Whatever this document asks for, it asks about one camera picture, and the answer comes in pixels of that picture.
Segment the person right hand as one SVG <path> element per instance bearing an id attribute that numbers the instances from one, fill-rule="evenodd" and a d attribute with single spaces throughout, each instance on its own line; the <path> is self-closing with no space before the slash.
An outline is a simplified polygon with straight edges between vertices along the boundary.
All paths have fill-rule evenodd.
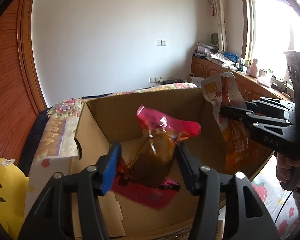
<path id="1" fill-rule="evenodd" d="M 300 167 L 300 159 L 299 160 L 292 160 L 281 153 L 277 154 L 276 157 L 276 177 L 279 181 L 286 183 L 291 178 L 291 168 L 292 167 Z M 296 184 L 298 187 L 300 187 L 300 178 Z"/>

